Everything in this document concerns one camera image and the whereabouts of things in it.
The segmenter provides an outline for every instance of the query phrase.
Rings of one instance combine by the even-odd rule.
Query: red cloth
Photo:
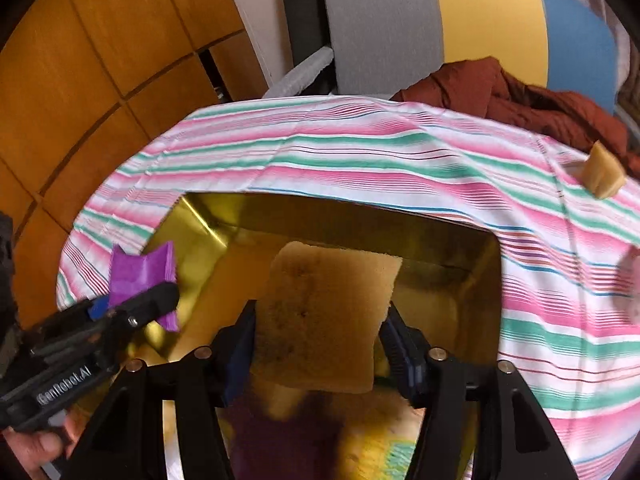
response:
[[[493,57],[447,63],[391,99],[512,124],[585,153],[599,140],[631,176],[640,176],[640,156],[627,149],[628,133],[622,122],[577,92],[525,85]]]

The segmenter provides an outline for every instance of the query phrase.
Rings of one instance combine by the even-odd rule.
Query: gray cushion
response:
[[[438,0],[326,0],[340,94],[394,94],[444,61]]]

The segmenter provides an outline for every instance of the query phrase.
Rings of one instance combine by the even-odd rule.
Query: striped cloth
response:
[[[640,326],[628,316],[640,186],[597,202],[554,140],[422,104],[242,102],[191,114],[116,170],[63,250],[58,303],[107,291],[114,244],[139,252],[188,191],[368,203],[488,228],[513,361],[582,480],[607,478],[640,428]]]

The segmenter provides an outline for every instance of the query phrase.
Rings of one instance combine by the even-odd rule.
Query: sponge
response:
[[[251,390],[271,420],[289,420],[305,400],[306,390],[287,388],[251,375]]]
[[[364,393],[402,260],[290,242],[255,306],[252,372],[288,388]]]
[[[599,140],[582,168],[582,185],[597,199],[614,196],[626,180],[625,168]]]

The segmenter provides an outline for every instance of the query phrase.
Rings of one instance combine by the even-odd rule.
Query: purple object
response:
[[[335,478],[341,425],[324,415],[325,399],[311,394],[291,419],[271,420],[251,394],[225,410],[234,429],[230,461],[236,480]]]
[[[162,282],[175,283],[174,243],[167,242],[149,254],[127,254],[119,245],[111,253],[109,308],[149,290]],[[158,323],[169,332],[178,332],[175,311],[159,318]]]

